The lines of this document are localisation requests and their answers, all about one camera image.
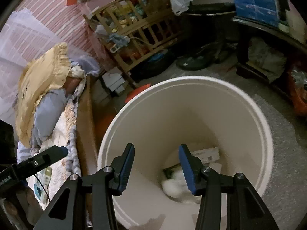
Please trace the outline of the white plastic trash bucket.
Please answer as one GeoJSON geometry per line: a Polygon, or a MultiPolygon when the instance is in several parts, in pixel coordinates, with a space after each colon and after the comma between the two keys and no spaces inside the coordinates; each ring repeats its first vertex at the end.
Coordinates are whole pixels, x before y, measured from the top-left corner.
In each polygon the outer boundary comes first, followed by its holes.
{"type": "Polygon", "coordinates": [[[127,229],[194,229],[198,204],[176,202],[161,189],[164,168],[179,162],[178,148],[217,147],[222,173],[243,173],[263,195],[273,168],[273,139],[258,105],[241,89],[207,76],[160,82],[116,115],[101,142],[98,167],[111,164],[127,144],[135,158],[126,190],[113,199],[127,229]]]}

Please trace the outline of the floral peach bed cover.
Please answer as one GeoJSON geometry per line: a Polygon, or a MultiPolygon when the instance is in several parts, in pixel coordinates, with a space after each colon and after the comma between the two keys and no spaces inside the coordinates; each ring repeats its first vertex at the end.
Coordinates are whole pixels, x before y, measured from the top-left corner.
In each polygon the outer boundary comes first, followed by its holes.
{"type": "Polygon", "coordinates": [[[81,174],[77,115],[85,84],[81,80],[71,94],[63,88],[49,91],[35,111],[31,155],[38,172],[28,182],[43,209],[70,175],[81,174]]]}

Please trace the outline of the light blue grey blanket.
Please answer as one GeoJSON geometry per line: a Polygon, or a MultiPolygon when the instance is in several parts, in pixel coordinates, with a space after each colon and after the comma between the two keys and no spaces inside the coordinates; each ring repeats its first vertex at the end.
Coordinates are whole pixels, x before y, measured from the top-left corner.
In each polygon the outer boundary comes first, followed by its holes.
{"type": "Polygon", "coordinates": [[[25,147],[18,142],[17,163],[34,155],[42,143],[51,137],[68,101],[77,100],[82,94],[86,76],[98,76],[100,73],[100,66],[93,57],[87,55],[73,57],[70,62],[73,73],[68,75],[63,87],[48,91],[35,109],[30,146],[25,147]]]}

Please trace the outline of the white paper box in bucket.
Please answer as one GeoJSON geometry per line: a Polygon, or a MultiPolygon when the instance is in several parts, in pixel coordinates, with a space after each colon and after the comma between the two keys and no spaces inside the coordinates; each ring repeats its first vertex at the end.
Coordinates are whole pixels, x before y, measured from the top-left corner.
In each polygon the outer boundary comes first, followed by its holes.
{"type": "Polygon", "coordinates": [[[215,162],[220,159],[218,147],[211,147],[204,150],[202,149],[200,151],[194,151],[191,154],[192,156],[199,158],[203,164],[215,162]]]}

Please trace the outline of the white crumpled tissue in bucket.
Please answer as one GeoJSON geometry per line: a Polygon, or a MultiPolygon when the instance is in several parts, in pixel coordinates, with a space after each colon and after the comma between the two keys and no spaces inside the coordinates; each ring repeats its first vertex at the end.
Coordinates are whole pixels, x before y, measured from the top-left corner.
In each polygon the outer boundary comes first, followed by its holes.
{"type": "Polygon", "coordinates": [[[165,195],[176,201],[192,200],[194,198],[188,189],[182,168],[175,169],[169,179],[161,182],[165,195]]]}

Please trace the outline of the yellow ruffled pillow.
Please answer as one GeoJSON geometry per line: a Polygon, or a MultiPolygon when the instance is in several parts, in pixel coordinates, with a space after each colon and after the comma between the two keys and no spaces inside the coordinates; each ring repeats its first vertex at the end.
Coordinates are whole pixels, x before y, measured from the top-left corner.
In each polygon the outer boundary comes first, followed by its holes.
{"type": "Polygon", "coordinates": [[[23,70],[18,84],[16,132],[25,147],[30,147],[36,107],[47,92],[64,85],[70,70],[66,43],[55,45],[23,70]]]}

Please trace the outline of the white cardboard boxes stack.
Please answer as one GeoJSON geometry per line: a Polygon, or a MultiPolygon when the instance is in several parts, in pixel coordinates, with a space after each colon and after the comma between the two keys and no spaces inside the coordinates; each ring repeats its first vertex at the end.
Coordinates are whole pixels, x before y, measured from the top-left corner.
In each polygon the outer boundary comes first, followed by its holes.
{"type": "Polygon", "coordinates": [[[108,72],[102,73],[95,83],[93,93],[95,98],[102,102],[105,99],[117,97],[124,92],[128,85],[127,80],[118,67],[114,67],[108,72]]]}

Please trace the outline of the pink striped bed sheet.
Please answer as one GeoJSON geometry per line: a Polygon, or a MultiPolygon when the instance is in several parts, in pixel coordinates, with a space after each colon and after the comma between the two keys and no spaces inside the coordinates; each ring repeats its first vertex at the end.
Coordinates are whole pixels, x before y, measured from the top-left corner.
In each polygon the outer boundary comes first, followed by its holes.
{"type": "Polygon", "coordinates": [[[28,62],[59,42],[66,42],[74,57],[91,55],[89,28],[78,5],[67,0],[23,0],[1,30],[1,120],[13,124],[18,80],[28,62]]]}

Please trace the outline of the black fan base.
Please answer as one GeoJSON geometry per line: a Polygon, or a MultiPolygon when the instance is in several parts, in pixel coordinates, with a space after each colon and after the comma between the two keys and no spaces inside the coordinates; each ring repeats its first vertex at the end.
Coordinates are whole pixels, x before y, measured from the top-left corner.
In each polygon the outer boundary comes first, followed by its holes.
{"type": "Polygon", "coordinates": [[[193,58],[180,58],[176,62],[176,66],[185,71],[199,71],[207,67],[210,67],[213,64],[212,60],[206,59],[202,56],[193,58]]]}

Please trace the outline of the wooden baby crib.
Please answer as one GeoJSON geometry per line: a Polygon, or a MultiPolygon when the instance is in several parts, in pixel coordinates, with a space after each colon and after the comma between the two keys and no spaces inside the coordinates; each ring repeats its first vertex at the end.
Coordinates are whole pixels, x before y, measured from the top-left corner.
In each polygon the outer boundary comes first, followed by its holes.
{"type": "Polygon", "coordinates": [[[174,44],[179,34],[170,0],[114,0],[83,17],[94,32],[103,30],[99,43],[133,88],[130,71],[174,44]]]}

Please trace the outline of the blue patterned package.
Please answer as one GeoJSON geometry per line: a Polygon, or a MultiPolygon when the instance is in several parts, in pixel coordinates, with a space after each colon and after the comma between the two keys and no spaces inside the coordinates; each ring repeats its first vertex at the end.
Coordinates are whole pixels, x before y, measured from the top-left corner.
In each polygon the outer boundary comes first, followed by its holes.
{"type": "Polygon", "coordinates": [[[277,27],[277,0],[234,0],[237,16],[277,27]]]}

